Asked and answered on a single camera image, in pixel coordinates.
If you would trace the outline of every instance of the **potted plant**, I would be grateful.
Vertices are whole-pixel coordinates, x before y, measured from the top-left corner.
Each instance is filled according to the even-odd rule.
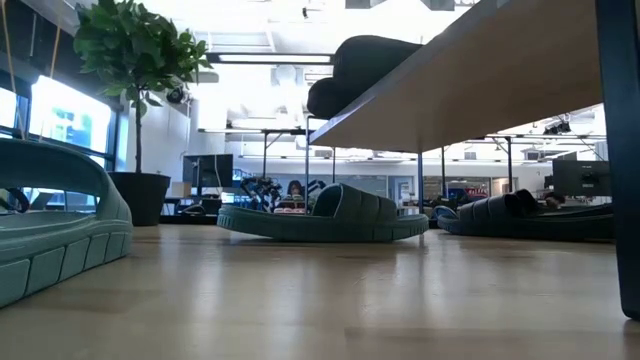
[[[111,173],[131,208],[136,226],[157,225],[170,178],[142,173],[142,118],[147,106],[162,106],[150,92],[164,93],[198,81],[206,43],[196,43],[189,31],[179,33],[172,21],[149,12],[133,0],[99,0],[76,7],[80,26],[74,49],[84,60],[83,73],[96,72],[107,96],[125,98],[135,108],[136,171]]]

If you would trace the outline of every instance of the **shelf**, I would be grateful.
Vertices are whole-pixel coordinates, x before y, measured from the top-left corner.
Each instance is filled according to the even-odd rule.
[[[482,0],[310,140],[417,153],[600,102],[594,0]]]

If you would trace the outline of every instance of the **computer monitor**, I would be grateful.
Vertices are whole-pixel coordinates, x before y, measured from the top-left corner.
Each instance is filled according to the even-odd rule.
[[[233,187],[233,155],[190,155],[183,160],[182,181],[198,188]]]
[[[611,196],[607,161],[553,161],[553,191],[568,196]]]

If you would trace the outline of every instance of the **black plant pot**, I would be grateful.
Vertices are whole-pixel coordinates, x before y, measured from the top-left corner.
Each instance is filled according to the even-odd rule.
[[[109,173],[120,195],[127,202],[133,226],[156,226],[171,178],[158,174]]]

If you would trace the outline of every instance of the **green slide sandal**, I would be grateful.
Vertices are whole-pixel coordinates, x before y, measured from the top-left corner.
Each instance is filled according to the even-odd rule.
[[[0,139],[0,188],[32,187],[99,198],[96,214],[0,216],[0,307],[129,253],[129,207],[89,157],[59,146]]]
[[[424,215],[398,217],[393,201],[344,184],[326,187],[311,216],[282,215],[223,206],[218,226],[295,242],[390,242],[429,228]]]

